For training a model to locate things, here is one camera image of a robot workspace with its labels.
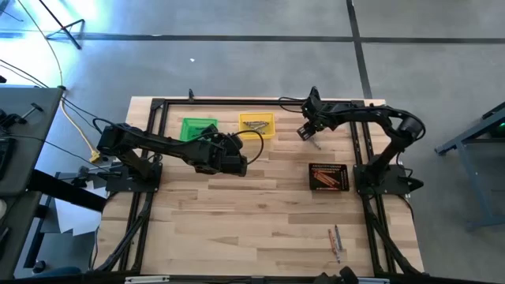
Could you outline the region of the green plastic basket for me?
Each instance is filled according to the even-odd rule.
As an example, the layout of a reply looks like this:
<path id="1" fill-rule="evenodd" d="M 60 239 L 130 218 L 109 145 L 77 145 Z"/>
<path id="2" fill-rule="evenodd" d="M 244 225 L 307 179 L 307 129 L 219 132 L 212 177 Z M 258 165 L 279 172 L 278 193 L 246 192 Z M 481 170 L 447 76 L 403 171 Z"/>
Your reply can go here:
<path id="1" fill-rule="evenodd" d="M 209 125 L 217 127 L 218 120 L 214 118 L 183 118 L 179 140 L 192 140 L 191 136 L 195 132 L 195 128 L 208 127 Z"/>

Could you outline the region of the black plastic basket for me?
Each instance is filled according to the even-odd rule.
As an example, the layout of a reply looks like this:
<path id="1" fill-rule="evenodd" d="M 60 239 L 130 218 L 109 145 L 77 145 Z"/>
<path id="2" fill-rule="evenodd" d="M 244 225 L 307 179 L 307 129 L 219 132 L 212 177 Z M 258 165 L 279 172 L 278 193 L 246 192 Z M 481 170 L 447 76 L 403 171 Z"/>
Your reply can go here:
<path id="1" fill-rule="evenodd" d="M 338 176 L 340 177 L 340 184 L 331 186 L 320 173 L 314 173 L 314 170 L 339 170 Z M 321 181 L 329 185 L 329 188 L 322 190 L 315 190 L 313 188 L 313 179 L 319 178 Z M 348 178 L 347 166 L 345 164 L 328 164 L 328 163 L 310 163 L 309 164 L 309 187 L 312 191 L 332 191 L 332 192 L 348 192 L 350 190 L 350 183 Z"/>

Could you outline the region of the black desk beam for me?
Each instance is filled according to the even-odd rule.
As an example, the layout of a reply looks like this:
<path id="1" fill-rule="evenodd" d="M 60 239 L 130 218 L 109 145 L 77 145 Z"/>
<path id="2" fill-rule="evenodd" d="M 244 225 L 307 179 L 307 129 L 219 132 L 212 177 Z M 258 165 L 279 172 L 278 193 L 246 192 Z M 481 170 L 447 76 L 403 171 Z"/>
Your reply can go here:
<path id="1" fill-rule="evenodd" d="M 105 197 L 66 183 L 39 170 L 32 171 L 27 184 L 27 190 L 41 192 L 56 199 L 97 212 L 102 212 L 107 204 Z"/>

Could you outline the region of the white paper sheet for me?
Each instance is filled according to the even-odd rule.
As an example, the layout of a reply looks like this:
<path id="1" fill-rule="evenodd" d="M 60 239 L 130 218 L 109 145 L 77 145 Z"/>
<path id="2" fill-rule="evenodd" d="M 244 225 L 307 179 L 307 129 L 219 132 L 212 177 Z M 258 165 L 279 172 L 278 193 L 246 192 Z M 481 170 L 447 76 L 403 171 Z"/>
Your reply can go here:
<path id="1" fill-rule="evenodd" d="M 71 232 L 73 236 L 96 231 L 101 223 L 102 213 L 56 199 L 55 207 L 61 233 Z"/>

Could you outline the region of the grey side desk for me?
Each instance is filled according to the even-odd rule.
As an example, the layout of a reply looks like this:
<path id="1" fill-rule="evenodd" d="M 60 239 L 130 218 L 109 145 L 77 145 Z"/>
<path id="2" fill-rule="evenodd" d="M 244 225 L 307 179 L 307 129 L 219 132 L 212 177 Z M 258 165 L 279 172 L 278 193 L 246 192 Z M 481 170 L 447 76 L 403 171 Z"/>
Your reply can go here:
<path id="1" fill-rule="evenodd" d="M 35 168 L 43 142 L 63 94 L 61 88 L 0 87 L 0 113 L 14 114 L 7 127 L 0 119 L 0 139 L 14 139 L 13 150 L 0 177 L 0 196 L 23 192 Z"/>

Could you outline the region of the dark blue rounded object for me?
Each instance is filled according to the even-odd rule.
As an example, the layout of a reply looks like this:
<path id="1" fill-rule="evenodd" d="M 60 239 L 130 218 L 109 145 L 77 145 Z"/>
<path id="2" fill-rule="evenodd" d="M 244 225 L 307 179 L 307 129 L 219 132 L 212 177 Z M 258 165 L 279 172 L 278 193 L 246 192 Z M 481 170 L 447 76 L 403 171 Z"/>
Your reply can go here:
<path id="1" fill-rule="evenodd" d="M 67 266 L 55 268 L 52 270 L 47 270 L 47 263 L 43 260 L 37 261 L 35 266 L 32 268 L 33 278 L 49 278 L 67 275 L 78 275 L 82 273 L 79 267 Z"/>

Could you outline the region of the black floor stand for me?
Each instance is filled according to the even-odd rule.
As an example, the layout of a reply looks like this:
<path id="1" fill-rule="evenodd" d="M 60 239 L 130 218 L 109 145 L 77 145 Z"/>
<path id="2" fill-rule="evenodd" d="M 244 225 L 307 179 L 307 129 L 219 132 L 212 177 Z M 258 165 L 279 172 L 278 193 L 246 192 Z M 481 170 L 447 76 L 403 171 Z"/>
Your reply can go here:
<path id="1" fill-rule="evenodd" d="M 56 36 L 59 33 L 63 33 L 66 35 L 66 37 L 70 40 L 70 42 L 74 45 L 74 47 L 77 50 L 81 50 L 82 47 L 81 45 L 77 42 L 76 37 L 71 33 L 70 29 L 73 26 L 80 25 L 81 28 L 84 28 L 85 24 L 85 19 L 81 18 L 77 21 L 71 22 L 70 24 L 63 25 L 61 21 L 56 17 L 56 15 L 51 11 L 51 9 L 46 5 L 46 3 L 43 0 L 38 0 L 39 3 L 43 6 L 43 8 L 50 14 L 50 16 L 53 18 L 53 20 L 56 22 L 58 25 L 59 29 L 56 32 L 52 32 L 49 34 L 44 34 L 44 39 L 53 39 L 54 36 Z"/>

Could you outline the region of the dark grey desk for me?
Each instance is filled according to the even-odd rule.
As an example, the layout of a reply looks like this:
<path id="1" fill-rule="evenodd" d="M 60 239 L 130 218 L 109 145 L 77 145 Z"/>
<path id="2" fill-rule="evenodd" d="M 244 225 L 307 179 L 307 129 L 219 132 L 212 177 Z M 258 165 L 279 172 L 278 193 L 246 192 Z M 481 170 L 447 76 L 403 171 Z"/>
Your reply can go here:
<path id="1" fill-rule="evenodd" d="M 0 219 L 0 236 L 5 228 L 8 230 L 0 241 L 0 280 L 13 277 L 41 196 L 40 192 L 23 192 L 18 196 L 1 197 L 7 210 Z"/>

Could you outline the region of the black desk tool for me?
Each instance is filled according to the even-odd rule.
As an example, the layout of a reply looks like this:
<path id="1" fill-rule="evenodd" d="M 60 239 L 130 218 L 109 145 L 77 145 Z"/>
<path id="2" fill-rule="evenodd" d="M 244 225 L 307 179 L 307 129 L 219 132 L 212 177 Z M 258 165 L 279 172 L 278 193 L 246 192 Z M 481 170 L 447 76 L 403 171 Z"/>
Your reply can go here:
<path id="1" fill-rule="evenodd" d="M 27 122 L 26 118 L 32 113 L 36 111 L 43 112 L 43 108 L 36 103 L 31 103 L 31 106 L 31 110 L 27 111 L 23 115 L 7 114 L 3 109 L 0 109 L 0 129 L 8 129 L 15 124 L 23 125 Z"/>

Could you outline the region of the black keyboard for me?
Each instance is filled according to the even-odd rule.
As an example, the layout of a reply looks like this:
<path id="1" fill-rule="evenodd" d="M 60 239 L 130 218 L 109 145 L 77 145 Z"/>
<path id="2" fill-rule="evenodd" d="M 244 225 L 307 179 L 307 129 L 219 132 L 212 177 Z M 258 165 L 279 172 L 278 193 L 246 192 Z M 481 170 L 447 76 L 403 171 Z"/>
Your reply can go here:
<path id="1" fill-rule="evenodd" d="M 10 137 L 0 138 L 0 181 L 5 176 L 9 162 L 13 156 L 16 140 Z"/>

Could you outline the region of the black aluminium table frame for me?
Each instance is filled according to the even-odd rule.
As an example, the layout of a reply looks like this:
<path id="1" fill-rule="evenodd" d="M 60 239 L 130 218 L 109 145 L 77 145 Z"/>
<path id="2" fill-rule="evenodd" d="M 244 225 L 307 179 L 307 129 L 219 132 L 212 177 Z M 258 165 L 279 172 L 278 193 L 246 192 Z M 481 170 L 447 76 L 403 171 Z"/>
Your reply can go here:
<path id="1" fill-rule="evenodd" d="M 131 100 L 126 121 L 137 128 L 178 137 L 183 118 L 214 118 L 219 130 L 238 130 L 242 114 L 271 113 L 275 135 L 247 140 L 242 152 L 252 160 L 244 177 L 198 174 L 170 156 L 154 196 L 143 245 L 127 254 L 146 275 L 314 276 L 350 267 L 373 273 L 362 202 L 354 190 L 312 192 L 310 163 L 353 166 L 367 148 L 382 151 L 388 137 L 375 124 L 342 125 L 316 135 L 318 150 L 297 129 L 304 118 L 270 99 L 213 99 L 209 104 L 156 98 Z M 328 229 L 339 228 L 343 251 L 337 263 Z"/>

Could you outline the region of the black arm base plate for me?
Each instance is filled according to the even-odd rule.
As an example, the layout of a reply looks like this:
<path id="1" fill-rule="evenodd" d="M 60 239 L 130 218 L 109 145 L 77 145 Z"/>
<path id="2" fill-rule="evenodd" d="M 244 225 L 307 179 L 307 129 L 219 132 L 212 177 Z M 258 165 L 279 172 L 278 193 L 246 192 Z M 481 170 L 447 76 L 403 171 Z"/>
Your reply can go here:
<path id="1" fill-rule="evenodd" d="M 390 165 L 379 175 L 379 183 L 365 176 L 366 165 L 353 167 L 356 190 L 360 195 L 405 195 L 424 186 L 424 182 L 408 177 L 401 166 Z"/>
<path id="2" fill-rule="evenodd" d="M 149 166 L 149 174 L 142 177 L 141 174 L 128 166 L 113 166 L 110 173 L 106 174 L 106 190 L 109 192 L 144 192 L 152 193 L 159 189 L 162 163 Z"/>

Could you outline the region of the grey metal table frame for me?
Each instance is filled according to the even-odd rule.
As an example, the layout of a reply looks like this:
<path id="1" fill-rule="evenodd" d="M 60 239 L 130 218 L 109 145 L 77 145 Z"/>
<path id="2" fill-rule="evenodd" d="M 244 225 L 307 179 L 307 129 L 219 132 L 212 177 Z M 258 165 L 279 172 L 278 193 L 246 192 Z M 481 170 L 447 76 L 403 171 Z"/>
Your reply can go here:
<path id="1" fill-rule="evenodd" d="M 434 148 L 435 153 L 440 156 L 446 155 L 451 150 L 458 152 L 469 178 L 470 187 L 475 192 L 482 218 L 476 222 L 469 222 L 467 228 L 475 230 L 486 226 L 505 225 L 505 215 L 493 213 L 491 197 L 484 190 L 484 181 L 471 162 L 468 146 L 472 144 L 479 146 L 502 144 L 505 147 L 505 101 L 484 113 L 476 125 Z"/>

